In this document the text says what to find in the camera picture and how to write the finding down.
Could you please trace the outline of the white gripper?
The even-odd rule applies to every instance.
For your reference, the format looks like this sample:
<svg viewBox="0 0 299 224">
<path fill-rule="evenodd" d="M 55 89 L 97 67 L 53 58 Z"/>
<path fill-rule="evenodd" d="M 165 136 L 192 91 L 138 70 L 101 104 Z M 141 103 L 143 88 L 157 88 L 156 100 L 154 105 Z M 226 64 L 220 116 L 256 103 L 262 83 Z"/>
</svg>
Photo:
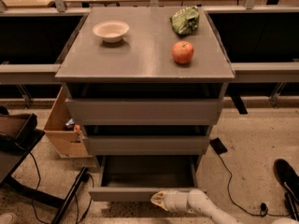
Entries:
<svg viewBox="0 0 299 224">
<path fill-rule="evenodd" d="M 162 190 L 152 195 L 150 201 L 169 212 L 188 211 L 188 193 L 177 190 Z"/>
</svg>

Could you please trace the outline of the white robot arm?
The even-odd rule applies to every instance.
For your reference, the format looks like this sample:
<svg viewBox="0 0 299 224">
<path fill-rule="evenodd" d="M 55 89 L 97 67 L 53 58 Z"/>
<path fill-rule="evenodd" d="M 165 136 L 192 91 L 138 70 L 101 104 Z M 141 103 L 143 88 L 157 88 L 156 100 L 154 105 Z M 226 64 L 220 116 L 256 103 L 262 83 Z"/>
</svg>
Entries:
<svg viewBox="0 0 299 224">
<path fill-rule="evenodd" d="M 178 191 L 162 190 L 152 195 L 150 201 L 172 213 L 200 214 L 208 217 L 214 224 L 243 224 L 214 204 L 200 189 Z"/>
</svg>

